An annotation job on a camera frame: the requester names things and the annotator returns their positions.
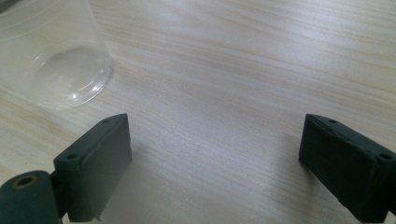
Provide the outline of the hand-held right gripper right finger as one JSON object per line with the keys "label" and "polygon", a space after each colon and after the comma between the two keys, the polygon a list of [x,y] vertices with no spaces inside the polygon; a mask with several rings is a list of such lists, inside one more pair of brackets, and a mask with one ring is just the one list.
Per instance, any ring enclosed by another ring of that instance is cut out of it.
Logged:
{"label": "hand-held right gripper right finger", "polygon": [[396,153],[343,123],[307,114],[299,161],[362,223],[396,215]]}

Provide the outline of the clear plastic cup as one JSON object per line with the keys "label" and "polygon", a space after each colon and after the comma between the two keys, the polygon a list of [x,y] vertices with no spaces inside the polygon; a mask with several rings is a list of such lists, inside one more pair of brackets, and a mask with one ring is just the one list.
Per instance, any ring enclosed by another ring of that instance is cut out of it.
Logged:
{"label": "clear plastic cup", "polygon": [[0,0],[0,87],[66,108],[91,100],[111,72],[88,0]]}

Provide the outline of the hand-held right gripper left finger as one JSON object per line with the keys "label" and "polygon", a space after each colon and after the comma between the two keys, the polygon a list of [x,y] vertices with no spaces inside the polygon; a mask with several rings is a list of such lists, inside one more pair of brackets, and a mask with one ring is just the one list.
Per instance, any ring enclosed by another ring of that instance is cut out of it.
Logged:
{"label": "hand-held right gripper left finger", "polygon": [[132,161],[128,116],[99,121],[54,159],[60,214],[72,222],[99,218]]}

